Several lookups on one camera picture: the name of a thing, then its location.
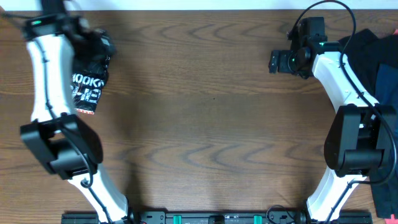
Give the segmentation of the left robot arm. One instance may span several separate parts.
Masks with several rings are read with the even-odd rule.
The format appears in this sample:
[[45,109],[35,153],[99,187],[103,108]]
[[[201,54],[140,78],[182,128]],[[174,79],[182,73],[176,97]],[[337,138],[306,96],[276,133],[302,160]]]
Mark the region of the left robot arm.
[[68,215],[68,223],[134,223],[129,203],[103,165],[99,136],[75,108],[72,77],[76,68],[106,66],[115,46],[104,30],[91,29],[71,15],[63,1],[42,1],[42,12],[22,26],[34,71],[34,108],[21,139],[43,168],[75,186],[95,209],[86,217]]

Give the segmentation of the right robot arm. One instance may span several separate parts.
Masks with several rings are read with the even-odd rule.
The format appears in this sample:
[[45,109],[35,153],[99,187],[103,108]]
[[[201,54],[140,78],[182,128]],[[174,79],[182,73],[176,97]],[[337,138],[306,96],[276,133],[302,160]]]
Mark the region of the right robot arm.
[[271,52],[270,73],[316,78],[335,110],[323,147],[326,171],[297,222],[336,223],[358,185],[380,185],[391,178],[394,167],[384,177],[368,176],[397,160],[391,155],[396,151],[391,130],[396,111],[363,87],[349,65],[346,47],[328,41],[323,17],[298,18],[287,36],[290,49]]

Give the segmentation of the black orange-patterned jersey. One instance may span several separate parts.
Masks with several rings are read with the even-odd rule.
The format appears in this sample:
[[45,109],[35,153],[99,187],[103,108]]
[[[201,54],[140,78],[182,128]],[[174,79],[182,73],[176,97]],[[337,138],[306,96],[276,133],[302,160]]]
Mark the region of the black orange-patterned jersey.
[[70,88],[78,112],[95,114],[102,90],[108,82],[111,57],[97,61],[74,58]]

